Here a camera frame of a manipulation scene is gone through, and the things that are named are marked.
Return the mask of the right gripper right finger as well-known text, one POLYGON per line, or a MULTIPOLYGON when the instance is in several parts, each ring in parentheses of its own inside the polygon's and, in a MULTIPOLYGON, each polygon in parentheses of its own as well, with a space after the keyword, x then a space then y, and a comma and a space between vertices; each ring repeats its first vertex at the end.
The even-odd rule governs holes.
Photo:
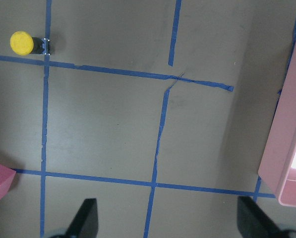
POLYGON ((296 230, 281 230, 249 196, 237 198, 237 228, 243 238, 296 238, 296 230))

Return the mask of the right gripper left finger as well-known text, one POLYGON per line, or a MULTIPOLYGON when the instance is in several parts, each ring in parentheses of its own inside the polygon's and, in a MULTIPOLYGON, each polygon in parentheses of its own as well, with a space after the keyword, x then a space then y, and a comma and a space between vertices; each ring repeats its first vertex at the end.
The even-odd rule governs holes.
POLYGON ((66 230, 45 234, 46 238, 96 238, 99 231, 98 204, 96 198, 83 201, 66 230))

